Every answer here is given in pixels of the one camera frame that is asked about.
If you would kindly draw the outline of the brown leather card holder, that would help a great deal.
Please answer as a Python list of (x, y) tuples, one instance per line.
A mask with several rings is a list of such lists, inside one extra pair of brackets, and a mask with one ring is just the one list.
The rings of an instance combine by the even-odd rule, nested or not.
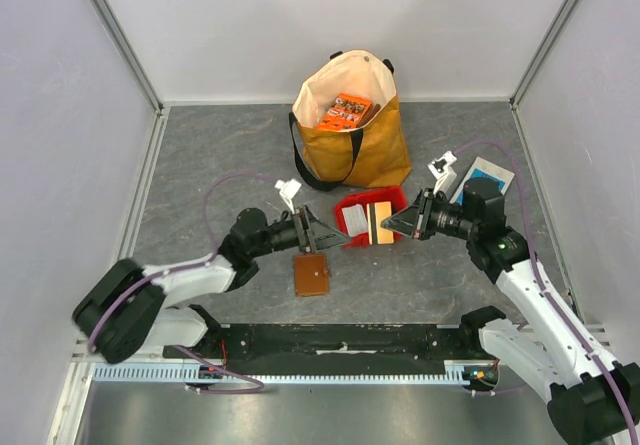
[(297, 297), (316, 297), (329, 293), (330, 272), (324, 253), (295, 256), (293, 269)]

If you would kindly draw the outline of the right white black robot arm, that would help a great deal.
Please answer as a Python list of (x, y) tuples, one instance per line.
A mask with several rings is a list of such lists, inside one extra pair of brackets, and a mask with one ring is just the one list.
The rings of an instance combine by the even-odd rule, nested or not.
[(465, 241), (471, 262), (518, 308), (535, 337), (484, 307), (463, 316), (459, 349), (473, 359), (487, 353), (513, 370), (545, 403), (566, 443), (591, 444), (622, 431), (638, 443), (638, 364), (622, 364), (565, 303), (527, 239), (508, 225), (496, 181), (468, 180), (461, 203), (426, 189), (382, 225), (416, 240), (443, 234)]

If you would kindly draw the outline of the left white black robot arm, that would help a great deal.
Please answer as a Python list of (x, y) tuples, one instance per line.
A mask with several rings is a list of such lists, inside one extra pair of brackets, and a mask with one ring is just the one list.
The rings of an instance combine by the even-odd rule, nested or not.
[(259, 257), (288, 249), (316, 257), (349, 241), (307, 206), (274, 222), (258, 208), (246, 208), (210, 255), (169, 265), (116, 261), (76, 306), (72, 320), (86, 336), (88, 352), (109, 364), (174, 344), (210, 357), (220, 334), (212, 318), (194, 309), (195, 298), (243, 287), (258, 273)]

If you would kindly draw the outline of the red plastic bin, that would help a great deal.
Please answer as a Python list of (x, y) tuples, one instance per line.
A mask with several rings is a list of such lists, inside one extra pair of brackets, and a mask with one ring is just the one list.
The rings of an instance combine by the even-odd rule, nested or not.
[[(408, 206), (408, 201), (401, 186), (391, 186), (385, 188), (372, 189), (366, 192), (350, 194), (340, 200), (333, 207), (333, 216), (338, 229), (343, 233), (348, 233), (346, 221), (343, 214), (343, 209), (352, 207), (355, 205), (361, 205), (363, 210), (366, 209), (366, 205), (375, 202), (389, 201), (391, 204), (392, 213), (399, 212), (400, 210)], [(364, 234), (352, 236), (351, 241), (344, 245), (342, 248), (366, 248), (369, 246), (368, 231)]]

